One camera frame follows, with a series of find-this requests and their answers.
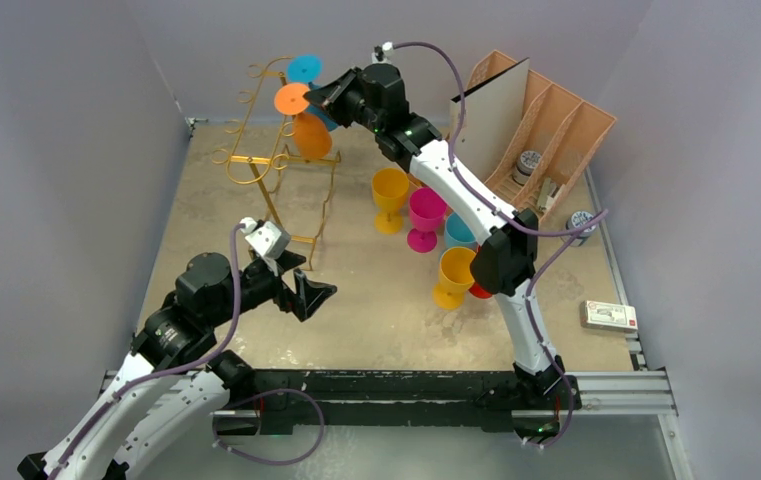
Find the orange wine glass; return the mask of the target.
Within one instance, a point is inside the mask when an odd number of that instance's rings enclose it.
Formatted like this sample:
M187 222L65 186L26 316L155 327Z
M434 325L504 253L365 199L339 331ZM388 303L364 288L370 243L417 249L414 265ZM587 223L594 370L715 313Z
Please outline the orange wine glass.
M332 138L325 123L309 112L305 98L310 87L304 83L287 83L274 96L275 109L292 118L291 138L299 153L309 159L321 159L332 149Z

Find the yellow wine glass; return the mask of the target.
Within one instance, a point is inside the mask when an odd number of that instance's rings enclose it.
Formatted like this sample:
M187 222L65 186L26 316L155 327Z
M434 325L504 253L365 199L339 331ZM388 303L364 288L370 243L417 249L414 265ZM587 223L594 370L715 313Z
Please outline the yellow wine glass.
M438 281L432 290L434 303L443 309L459 308L474 284L470 265L476 252L465 247L451 247L440 257Z
M371 191L373 202L379 209L374 219L378 232L392 235L400 231L403 225L400 210L407 201L409 187L409 179L401 170L384 168L374 174Z

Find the pink wine glass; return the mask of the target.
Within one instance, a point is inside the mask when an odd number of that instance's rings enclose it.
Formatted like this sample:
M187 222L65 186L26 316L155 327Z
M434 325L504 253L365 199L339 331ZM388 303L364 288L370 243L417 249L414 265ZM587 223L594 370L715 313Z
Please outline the pink wine glass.
M417 253L429 253L438 244L437 229L442 225L446 202L432 189L421 187L409 199L409 219L412 229L407 245Z

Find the red wine glass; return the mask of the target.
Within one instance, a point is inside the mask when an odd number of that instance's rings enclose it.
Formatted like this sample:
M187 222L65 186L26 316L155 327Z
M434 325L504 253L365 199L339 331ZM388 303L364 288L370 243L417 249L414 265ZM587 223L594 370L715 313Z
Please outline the red wine glass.
M475 274L472 270L473 263L470 263L469 265L469 273L472 275L473 283L469 287L468 292L478 299L490 299L492 297L492 294L485 290L480 283L477 281Z

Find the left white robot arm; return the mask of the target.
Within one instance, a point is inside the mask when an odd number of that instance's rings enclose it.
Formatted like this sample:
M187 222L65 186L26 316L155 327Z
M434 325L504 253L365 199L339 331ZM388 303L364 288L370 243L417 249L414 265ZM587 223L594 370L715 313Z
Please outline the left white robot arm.
M134 337L120 369L78 425L55 447L26 455L23 479L135 479L191 426L228 407L262 422L308 394L275 385L245 362L216 329L271 302L309 319L336 286L308 279L304 257L286 251L273 265L254 258L244 270L220 253L193 257L160 309Z

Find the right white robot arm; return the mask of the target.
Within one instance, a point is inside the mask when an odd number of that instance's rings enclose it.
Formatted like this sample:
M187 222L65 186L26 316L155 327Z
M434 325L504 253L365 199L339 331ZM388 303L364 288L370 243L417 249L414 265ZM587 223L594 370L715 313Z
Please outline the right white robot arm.
M338 125L358 124L371 131L383 156L438 194L474 234L479 249L469 270L502 313L513 343L520 399L540 407L555 396L557 387L570 390L535 295L533 213L498 198L457 159L437 128L411 111L395 66L352 68L304 97Z

